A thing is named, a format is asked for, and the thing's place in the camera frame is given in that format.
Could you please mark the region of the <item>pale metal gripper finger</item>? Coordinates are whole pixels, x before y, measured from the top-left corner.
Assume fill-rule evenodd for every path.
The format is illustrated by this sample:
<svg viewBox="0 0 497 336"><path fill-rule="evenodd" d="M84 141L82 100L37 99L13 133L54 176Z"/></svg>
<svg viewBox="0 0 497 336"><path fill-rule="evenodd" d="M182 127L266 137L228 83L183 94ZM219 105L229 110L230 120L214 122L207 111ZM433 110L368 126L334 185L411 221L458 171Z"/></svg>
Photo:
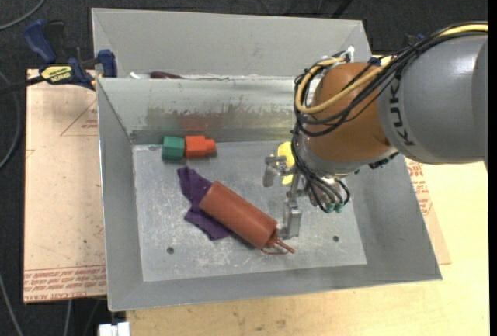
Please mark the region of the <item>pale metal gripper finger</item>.
<svg viewBox="0 0 497 336"><path fill-rule="evenodd" d="M274 184L275 177L286 177L290 174L290 168L287 166L286 156L270 155L265 157L266 169L262 178L264 187L271 187Z"/></svg>
<svg viewBox="0 0 497 336"><path fill-rule="evenodd" d="M302 209L298 206L297 200L287 199L284 204L283 222L280 230L280 236L285 239L291 239L300 235Z"/></svg>

